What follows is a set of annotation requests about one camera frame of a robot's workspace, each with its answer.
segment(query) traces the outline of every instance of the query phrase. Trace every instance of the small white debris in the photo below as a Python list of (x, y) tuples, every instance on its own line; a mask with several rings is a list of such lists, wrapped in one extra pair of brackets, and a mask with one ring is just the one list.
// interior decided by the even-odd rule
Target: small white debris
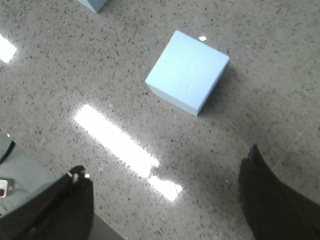
[(203, 41), (207, 40), (207, 37), (206, 37), (206, 36), (200, 36), (200, 37), (199, 37), (199, 40), (200, 40), (201, 42), (203, 42)]

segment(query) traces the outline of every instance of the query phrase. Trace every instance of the blue foam box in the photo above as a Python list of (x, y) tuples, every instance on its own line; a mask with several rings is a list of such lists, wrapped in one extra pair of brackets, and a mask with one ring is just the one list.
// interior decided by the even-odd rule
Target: blue foam box
[(145, 83), (154, 94), (197, 116), (229, 59), (226, 54), (175, 31)]
[(78, 0), (80, 3), (85, 5), (88, 9), (99, 12), (100, 9), (106, 4), (107, 0)]

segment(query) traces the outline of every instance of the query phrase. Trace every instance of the light patch on floor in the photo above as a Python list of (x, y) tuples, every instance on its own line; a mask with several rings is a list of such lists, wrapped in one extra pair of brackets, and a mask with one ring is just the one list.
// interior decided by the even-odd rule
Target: light patch on floor
[(152, 167), (158, 167), (159, 161), (102, 114), (86, 104), (77, 113), (74, 120), (131, 170), (140, 177), (146, 178), (167, 199), (171, 201), (176, 199), (182, 186), (168, 180), (160, 180), (156, 176), (150, 176)]
[(0, 35), (0, 59), (3, 62), (8, 63), (13, 58), (16, 51), (17, 48)]

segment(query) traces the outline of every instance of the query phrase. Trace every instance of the terrazzo floor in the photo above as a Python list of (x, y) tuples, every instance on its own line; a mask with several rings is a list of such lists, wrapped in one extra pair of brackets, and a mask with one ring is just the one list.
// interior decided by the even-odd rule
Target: terrazzo floor
[[(318, 0), (109, 0), (99, 14), (0, 0), (16, 47), (0, 61), (0, 128), (56, 177), (84, 165), (124, 239), (252, 239), (237, 183), (252, 144), (320, 203), (319, 13)], [(198, 117), (145, 84), (175, 30), (230, 56)]]

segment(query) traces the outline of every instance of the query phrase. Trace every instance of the light blue foam block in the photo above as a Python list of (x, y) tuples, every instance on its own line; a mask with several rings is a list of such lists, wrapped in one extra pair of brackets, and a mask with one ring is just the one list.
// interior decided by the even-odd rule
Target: light blue foam block
[(154, 94), (197, 116), (229, 59), (226, 54), (175, 31), (145, 83)]
[(78, 0), (80, 3), (85, 5), (88, 9), (99, 12), (100, 9), (106, 4), (107, 0)]

